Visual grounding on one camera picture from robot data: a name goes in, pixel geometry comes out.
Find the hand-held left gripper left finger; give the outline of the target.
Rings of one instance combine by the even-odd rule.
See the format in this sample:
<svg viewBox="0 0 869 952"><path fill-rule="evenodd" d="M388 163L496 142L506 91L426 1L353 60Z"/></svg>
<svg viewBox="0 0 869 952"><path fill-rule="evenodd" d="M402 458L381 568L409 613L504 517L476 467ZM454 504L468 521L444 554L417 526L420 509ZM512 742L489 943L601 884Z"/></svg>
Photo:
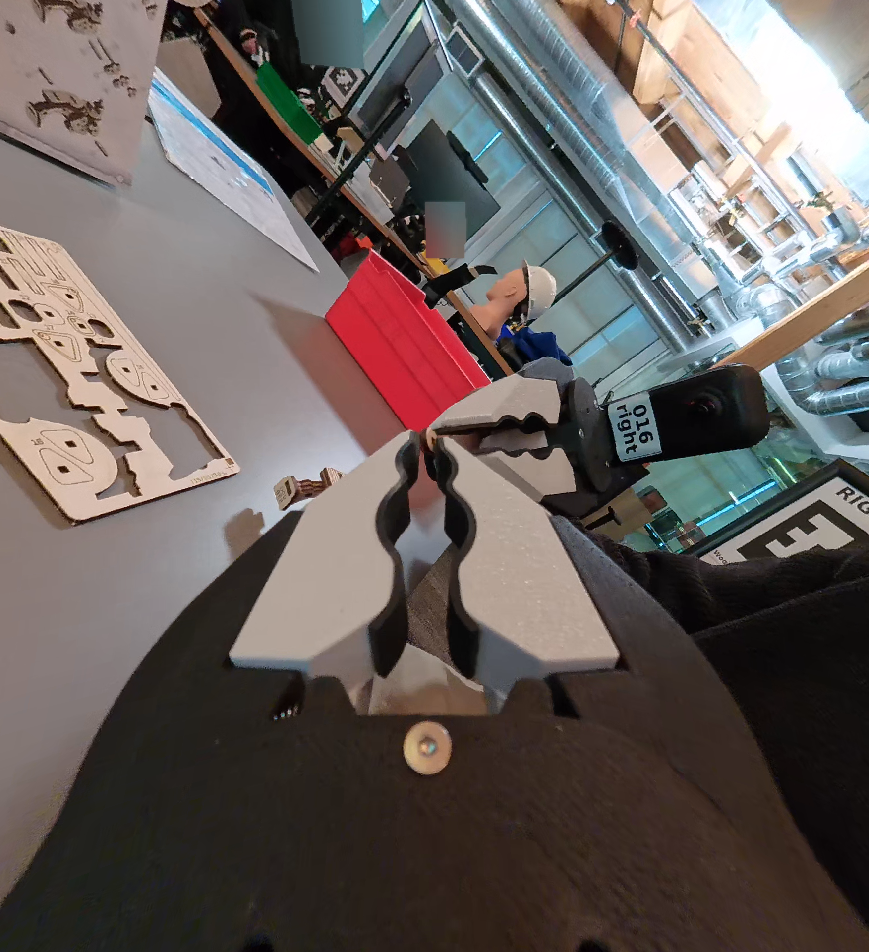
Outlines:
<svg viewBox="0 0 869 952"><path fill-rule="evenodd" d="M361 715L406 646L397 541L420 435L405 431L310 502L230 649L233 666L338 680Z"/></svg>

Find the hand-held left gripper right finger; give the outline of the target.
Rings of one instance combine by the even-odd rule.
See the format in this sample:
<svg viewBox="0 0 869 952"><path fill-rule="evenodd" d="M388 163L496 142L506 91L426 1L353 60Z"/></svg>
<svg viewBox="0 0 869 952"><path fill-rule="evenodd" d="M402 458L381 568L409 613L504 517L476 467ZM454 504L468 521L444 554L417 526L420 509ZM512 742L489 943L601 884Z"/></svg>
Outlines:
<svg viewBox="0 0 869 952"><path fill-rule="evenodd" d="M621 653L547 511L450 437L431 458L452 544L447 632L500 708L515 684L617 670Z"/></svg>

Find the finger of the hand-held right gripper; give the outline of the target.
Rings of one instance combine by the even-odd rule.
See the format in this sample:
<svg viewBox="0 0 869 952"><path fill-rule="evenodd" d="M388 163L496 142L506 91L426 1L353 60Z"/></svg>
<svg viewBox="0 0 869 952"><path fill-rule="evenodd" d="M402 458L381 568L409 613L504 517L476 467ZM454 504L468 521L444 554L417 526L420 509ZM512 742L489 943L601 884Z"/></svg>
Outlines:
<svg viewBox="0 0 869 952"><path fill-rule="evenodd" d="M559 424L567 388L568 382L558 378L506 376L444 410L427 428L427 438L507 434L545 439Z"/></svg>
<svg viewBox="0 0 869 952"><path fill-rule="evenodd" d="M570 459L561 447L548 445L547 435L488 435L474 455L534 501L577 488Z"/></svg>

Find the wooden puzzle model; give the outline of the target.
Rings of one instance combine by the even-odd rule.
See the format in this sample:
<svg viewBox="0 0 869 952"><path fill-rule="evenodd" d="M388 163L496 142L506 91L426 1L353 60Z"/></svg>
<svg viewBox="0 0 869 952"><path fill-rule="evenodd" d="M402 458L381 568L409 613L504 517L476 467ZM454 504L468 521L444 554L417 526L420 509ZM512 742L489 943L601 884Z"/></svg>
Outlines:
<svg viewBox="0 0 869 952"><path fill-rule="evenodd" d="M288 475L274 485L274 495L279 510L315 498L339 482L345 473L334 468L323 468L313 480L298 479Z"/></svg>

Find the cut-out wooden puzzle sheet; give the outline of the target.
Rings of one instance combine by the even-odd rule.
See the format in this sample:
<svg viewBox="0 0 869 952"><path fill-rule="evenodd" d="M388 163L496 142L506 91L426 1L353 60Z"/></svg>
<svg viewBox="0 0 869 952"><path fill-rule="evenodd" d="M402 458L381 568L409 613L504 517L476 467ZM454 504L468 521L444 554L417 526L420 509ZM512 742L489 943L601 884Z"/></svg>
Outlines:
<svg viewBox="0 0 869 952"><path fill-rule="evenodd" d="M0 226L0 346L24 345L87 411L93 430L0 413L0 439L73 524L230 479L238 462L59 243ZM175 477L128 401L180 411L211 450Z"/></svg>

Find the red plastic bin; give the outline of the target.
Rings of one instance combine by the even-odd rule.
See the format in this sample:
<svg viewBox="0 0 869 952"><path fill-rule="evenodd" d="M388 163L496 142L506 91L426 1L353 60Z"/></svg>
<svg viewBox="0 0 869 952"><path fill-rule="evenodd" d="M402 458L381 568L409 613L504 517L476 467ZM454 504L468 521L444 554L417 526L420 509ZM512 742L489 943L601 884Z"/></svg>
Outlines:
<svg viewBox="0 0 869 952"><path fill-rule="evenodd" d="M375 251L325 316L404 427L421 431L488 375L423 292Z"/></svg>

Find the framed black-white marker board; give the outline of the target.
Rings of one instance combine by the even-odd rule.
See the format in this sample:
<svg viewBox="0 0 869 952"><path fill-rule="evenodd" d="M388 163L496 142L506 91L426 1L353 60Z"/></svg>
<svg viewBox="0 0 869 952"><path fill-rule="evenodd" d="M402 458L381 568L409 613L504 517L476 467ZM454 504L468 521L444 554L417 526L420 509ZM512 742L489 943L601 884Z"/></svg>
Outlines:
<svg viewBox="0 0 869 952"><path fill-rule="evenodd" d="M869 547L869 475L836 460L693 546L711 565Z"/></svg>

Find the wooden ceiling beam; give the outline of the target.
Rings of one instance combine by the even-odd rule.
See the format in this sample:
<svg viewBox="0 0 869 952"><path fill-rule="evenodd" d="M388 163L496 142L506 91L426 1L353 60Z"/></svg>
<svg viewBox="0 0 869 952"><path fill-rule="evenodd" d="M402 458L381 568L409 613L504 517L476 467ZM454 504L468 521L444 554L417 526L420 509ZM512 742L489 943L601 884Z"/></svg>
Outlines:
<svg viewBox="0 0 869 952"><path fill-rule="evenodd" d="M761 372L868 304L869 261L712 368L743 364Z"/></svg>

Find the black disc stand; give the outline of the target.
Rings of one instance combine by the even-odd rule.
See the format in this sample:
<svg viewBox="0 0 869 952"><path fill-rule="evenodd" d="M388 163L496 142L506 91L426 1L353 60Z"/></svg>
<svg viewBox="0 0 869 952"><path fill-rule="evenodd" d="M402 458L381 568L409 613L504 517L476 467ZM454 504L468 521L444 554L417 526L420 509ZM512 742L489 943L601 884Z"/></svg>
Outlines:
<svg viewBox="0 0 869 952"><path fill-rule="evenodd" d="M606 252L577 275L569 284L556 293L553 303L558 303L564 297L580 287L597 270L612 263L618 268L631 271L639 266L639 257L634 244L624 228L613 220L604 221L596 239L605 247Z"/></svg>

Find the wooden background table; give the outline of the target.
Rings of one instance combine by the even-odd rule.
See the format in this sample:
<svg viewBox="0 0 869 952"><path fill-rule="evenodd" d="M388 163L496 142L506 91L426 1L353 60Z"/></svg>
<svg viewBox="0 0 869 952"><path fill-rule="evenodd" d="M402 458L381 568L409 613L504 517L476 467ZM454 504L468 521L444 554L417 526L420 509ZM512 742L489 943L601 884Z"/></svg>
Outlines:
<svg viewBox="0 0 869 952"><path fill-rule="evenodd" d="M298 187L281 184L281 188L290 198L303 190L303 198L292 202L326 250L331 254L337 253L347 233L363 236L377 252L386 250L385 260L418 286L429 281L440 281L441 276L449 271L448 266L427 259L421 251L413 251L393 228L398 222L397 218L384 221L377 214L377 210L388 213L391 209L381 200L374 186L362 188L354 178L350 178L335 188L340 171L333 165L332 154L321 149L317 142L310 145L305 143L286 122L265 90L259 86L257 73L249 61L229 42L211 18L211 13L215 11L216 5L210 3L197 8L194 17L201 33L209 38L213 60L222 61L219 73L236 90L229 94L228 102L252 103L252 128L257 134L265 136L268 144L274 144L282 166L291 169L301 182Z"/></svg>

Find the person's black knit sweater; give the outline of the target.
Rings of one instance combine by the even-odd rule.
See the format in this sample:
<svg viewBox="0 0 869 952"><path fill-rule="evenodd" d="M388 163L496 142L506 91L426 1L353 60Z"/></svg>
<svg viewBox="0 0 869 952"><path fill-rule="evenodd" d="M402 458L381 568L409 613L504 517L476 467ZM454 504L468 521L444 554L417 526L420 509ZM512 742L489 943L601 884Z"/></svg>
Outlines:
<svg viewBox="0 0 869 952"><path fill-rule="evenodd" d="M788 603L697 639L813 853L869 927L869 599Z"/></svg>

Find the white paper sheet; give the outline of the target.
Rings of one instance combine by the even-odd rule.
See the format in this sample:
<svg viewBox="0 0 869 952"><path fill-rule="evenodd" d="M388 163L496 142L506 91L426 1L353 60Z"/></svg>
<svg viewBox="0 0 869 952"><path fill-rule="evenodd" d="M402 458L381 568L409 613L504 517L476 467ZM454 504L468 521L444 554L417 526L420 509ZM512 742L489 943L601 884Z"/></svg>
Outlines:
<svg viewBox="0 0 869 952"><path fill-rule="evenodd" d="M148 109L166 160L301 264L319 270L265 170L158 68Z"/></svg>

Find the green plastic bin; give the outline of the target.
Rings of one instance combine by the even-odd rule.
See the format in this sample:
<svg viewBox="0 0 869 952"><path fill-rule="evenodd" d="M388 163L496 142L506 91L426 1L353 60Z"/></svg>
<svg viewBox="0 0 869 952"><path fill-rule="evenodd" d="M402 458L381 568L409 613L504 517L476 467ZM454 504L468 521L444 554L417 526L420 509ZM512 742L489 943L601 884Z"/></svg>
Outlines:
<svg viewBox="0 0 869 952"><path fill-rule="evenodd" d="M256 71L259 89L292 131L307 147L315 144L322 135L322 127L310 114L299 96L282 80L269 62L264 62Z"/></svg>

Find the white instruction booklet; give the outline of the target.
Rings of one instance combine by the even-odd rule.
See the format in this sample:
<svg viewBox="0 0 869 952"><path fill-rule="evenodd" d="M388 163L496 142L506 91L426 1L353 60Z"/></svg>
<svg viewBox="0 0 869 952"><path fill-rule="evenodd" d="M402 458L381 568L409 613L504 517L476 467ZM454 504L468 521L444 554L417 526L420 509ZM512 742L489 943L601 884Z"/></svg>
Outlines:
<svg viewBox="0 0 869 952"><path fill-rule="evenodd" d="M0 1L0 133L130 184L166 1Z"/></svg>

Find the silver ventilation duct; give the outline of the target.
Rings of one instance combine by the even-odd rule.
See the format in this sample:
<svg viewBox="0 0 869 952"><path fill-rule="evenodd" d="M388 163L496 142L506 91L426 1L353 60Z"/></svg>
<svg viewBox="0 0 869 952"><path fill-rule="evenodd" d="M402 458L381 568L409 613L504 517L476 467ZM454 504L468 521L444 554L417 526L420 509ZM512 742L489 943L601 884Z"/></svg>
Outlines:
<svg viewBox="0 0 869 952"><path fill-rule="evenodd" d="M670 193L686 172L555 2L449 2L458 24L641 251L620 284L674 353L697 339L685 305L714 289Z"/></svg>

